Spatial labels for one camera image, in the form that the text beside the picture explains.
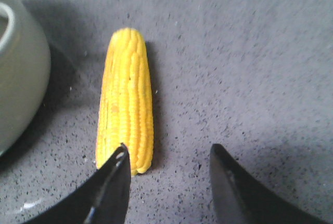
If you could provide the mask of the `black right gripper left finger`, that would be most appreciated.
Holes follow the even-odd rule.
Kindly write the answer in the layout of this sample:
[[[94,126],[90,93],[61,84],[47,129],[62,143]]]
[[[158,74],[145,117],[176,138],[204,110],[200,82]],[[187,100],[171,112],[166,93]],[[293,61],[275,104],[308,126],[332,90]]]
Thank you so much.
[[[122,143],[91,178],[26,223],[124,223],[130,183],[130,157]]]

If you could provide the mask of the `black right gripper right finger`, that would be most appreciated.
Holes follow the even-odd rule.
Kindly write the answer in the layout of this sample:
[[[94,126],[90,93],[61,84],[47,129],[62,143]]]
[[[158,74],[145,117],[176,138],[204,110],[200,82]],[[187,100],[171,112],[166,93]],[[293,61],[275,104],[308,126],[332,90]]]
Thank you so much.
[[[218,223],[324,223],[266,188],[219,143],[210,150],[210,181]]]

